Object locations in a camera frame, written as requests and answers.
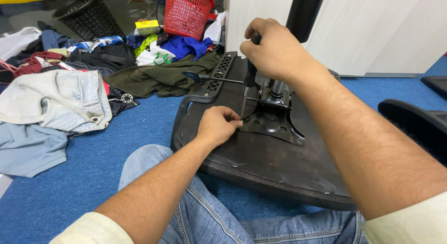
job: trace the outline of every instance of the screwdriver handle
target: screwdriver handle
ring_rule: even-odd
[[[258,32],[254,32],[252,38],[250,39],[251,42],[255,45],[259,45],[259,42],[261,41],[261,35]],[[247,74],[244,79],[244,86],[246,87],[253,87],[255,85],[255,77],[257,68],[251,63],[250,60],[247,62],[248,68],[247,68]]]

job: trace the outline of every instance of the black mesh trash can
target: black mesh trash can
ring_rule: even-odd
[[[53,19],[62,21],[84,41],[113,35],[126,38],[102,0],[70,0],[53,13]]]

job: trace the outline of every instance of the red basket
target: red basket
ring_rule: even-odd
[[[200,40],[214,0],[166,0],[165,24],[168,34]]]

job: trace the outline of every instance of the yellow box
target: yellow box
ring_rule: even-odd
[[[144,36],[153,34],[154,32],[160,30],[157,20],[135,22],[135,26],[137,27],[138,35]]]

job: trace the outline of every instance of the shirt cuff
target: shirt cuff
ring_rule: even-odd
[[[447,240],[447,192],[367,221],[364,232],[376,243],[444,243]]]
[[[120,225],[100,213],[86,213],[50,244],[134,244]]]

